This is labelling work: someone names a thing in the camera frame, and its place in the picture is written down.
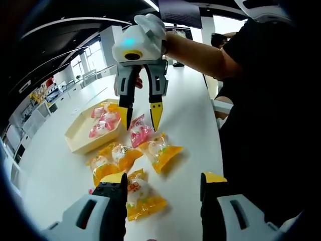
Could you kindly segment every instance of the window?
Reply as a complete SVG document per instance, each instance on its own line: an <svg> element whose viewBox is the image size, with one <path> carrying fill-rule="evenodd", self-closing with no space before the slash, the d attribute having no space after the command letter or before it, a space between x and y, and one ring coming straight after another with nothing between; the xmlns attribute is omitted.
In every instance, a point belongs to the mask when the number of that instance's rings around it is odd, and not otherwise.
<svg viewBox="0 0 321 241"><path fill-rule="evenodd" d="M165 25L166 27L173 27L173 26L174 26L174 24L170 24L170 23L164 23L164 25ZM194 40L195 42L199 42L199 43L202 43L202 42L203 42L202 30L197 29L197 28L193 28L193 27L188 27L188 26L185 26L185 25L180 25L180 24L177 24L176 26L177 26L177 27L184 27L184 28L189 28L189 29L191 29L191 33L192 33L193 40Z"/></svg>
<svg viewBox="0 0 321 241"><path fill-rule="evenodd" d="M74 73L75 78L80 75L82 78L82 75L85 73L84 69L81 64L80 56L77 55L71 62L71 68L72 72Z"/></svg>
<svg viewBox="0 0 321 241"><path fill-rule="evenodd" d="M86 57L90 71L94 69L96 71L100 71L107 67L99 41L92 44L89 48L86 49Z"/></svg>
<svg viewBox="0 0 321 241"><path fill-rule="evenodd" d="M238 32L246 22L246 21L239 21L236 19L216 16L216 15L214 15L213 18L214 18L214 24L215 24L215 33L218 33L218 34Z"/></svg>

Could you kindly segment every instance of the ceiling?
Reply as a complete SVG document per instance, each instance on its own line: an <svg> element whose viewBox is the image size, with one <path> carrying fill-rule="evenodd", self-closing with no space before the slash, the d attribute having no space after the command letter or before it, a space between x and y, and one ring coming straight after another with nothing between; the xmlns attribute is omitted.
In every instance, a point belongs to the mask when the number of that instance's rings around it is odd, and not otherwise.
<svg viewBox="0 0 321 241"><path fill-rule="evenodd" d="M231 10L229 8L238 9L233 0L188 0L188 2L199 5L202 16L215 14L237 19L245 18L233 11L222 9L222 6L228 7L228 10ZM3 30L3 36L5 33L8 37L6 50L10 50L2 72L3 85L1 87L1 96L8 103L6 117L10 116L31 91L55 72L61 71L63 68L57 69L60 65L68 64L83 49L74 51L71 55L64 53L90 45L99 38L98 33L110 25L125 27L133 21L133 17L137 14L158 14L143 0L11 0L7 1L7 5L7 12L17 14L2 16L2 19L7 18L3 21L11 23ZM25 10L23 18L18 19L17 16L22 9ZM67 21L70 18L80 17L100 19ZM106 21L104 20L106 18L128 23ZM60 22L30 33L35 28L53 21ZM14 40L10 39L12 29L15 30ZM31 80L31 85L19 94L18 90L29 80Z"/></svg>

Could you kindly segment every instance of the plastic wrapper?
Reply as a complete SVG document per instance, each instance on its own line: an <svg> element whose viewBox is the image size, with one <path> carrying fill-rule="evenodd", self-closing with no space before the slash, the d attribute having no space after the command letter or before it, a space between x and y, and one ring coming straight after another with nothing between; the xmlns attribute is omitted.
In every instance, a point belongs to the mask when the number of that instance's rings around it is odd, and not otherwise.
<svg viewBox="0 0 321 241"><path fill-rule="evenodd" d="M113 122L99 121L93 128L90 130L89 137L95 138L102 136L115 128Z"/></svg>
<svg viewBox="0 0 321 241"><path fill-rule="evenodd" d="M121 143L111 143L90 159L87 165L93 172L94 184L98 186L100 180L110 174L128 170L134 161L142 156L142 152Z"/></svg>
<svg viewBox="0 0 321 241"><path fill-rule="evenodd" d="M96 189L95 187L88 189L88 194L91 195L95 191L95 189Z"/></svg>
<svg viewBox="0 0 321 241"><path fill-rule="evenodd" d="M171 146L166 140L165 133L139 146L152 162L152 166L159 174L162 168L177 153L183 150L183 147Z"/></svg>
<svg viewBox="0 0 321 241"><path fill-rule="evenodd" d="M105 113L104 107L96 107L92 110L92 118L100 118L102 114Z"/></svg>
<svg viewBox="0 0 321 241"><path fill-rule="evenodd" d="M152 132L152 127L145 124L144 117L145 115L142 114L134 119L129 127L131 145L134 148L147 141L149 134Z"/></svg>
<svg viewBox="0 0 321 241"><path fill-rule="evenodd" d="M120 120L117 104L103 102L100 105L101 107L94 108L91 115L92 118L100 116L98 123L90 130L90 138L99 137L114 130Z"/></svg>
<svg viewBox="0 0 321 241"><path fill-rule="evenodd" d="M110 102L102 102L99 107L92 110L91 118L101 118L106 112L118 112L117 104Z"/></svg>
<svg viewBox="0 0 321 241"><path fill-rule="evenodd" d="M155 194L146 182L143 169L128 175L127 217L129 221L147 217L159 212L167 205L167 201Z"/></svg>

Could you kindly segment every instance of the black shirt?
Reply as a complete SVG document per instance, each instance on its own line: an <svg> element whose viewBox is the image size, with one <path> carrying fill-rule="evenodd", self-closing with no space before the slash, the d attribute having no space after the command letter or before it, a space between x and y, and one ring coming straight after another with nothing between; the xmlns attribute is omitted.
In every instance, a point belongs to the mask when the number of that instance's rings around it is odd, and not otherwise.
<svg viewBox="0 0 321 241"><path fill-rule="evenodd" d="M248 20L223 47L244 80L220 130L224 176L276 225L298 215L306 199L300 39L286 24Z"/></svg>

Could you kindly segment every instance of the beige tray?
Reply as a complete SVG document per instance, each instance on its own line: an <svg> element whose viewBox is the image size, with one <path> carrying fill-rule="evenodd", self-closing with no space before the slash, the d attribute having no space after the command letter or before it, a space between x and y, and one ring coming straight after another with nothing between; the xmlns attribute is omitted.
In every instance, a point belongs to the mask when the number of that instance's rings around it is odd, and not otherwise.
<svg viewBox="0 0 321 241"><path fill-rule="evenodd" d="M112 102L118 104L118 100L116 99L106 99L102 102ZM65 133L65 139L71 152L77 154L88 153L118 136L121 126L120 121L116 125L116 128L111 132L108 132L97 138L89 137L90 130L95 124L98 123L98 118L93 119L90 116L92 110L98 106L99 103L81 112L71 126L67 129Z"/></svg>

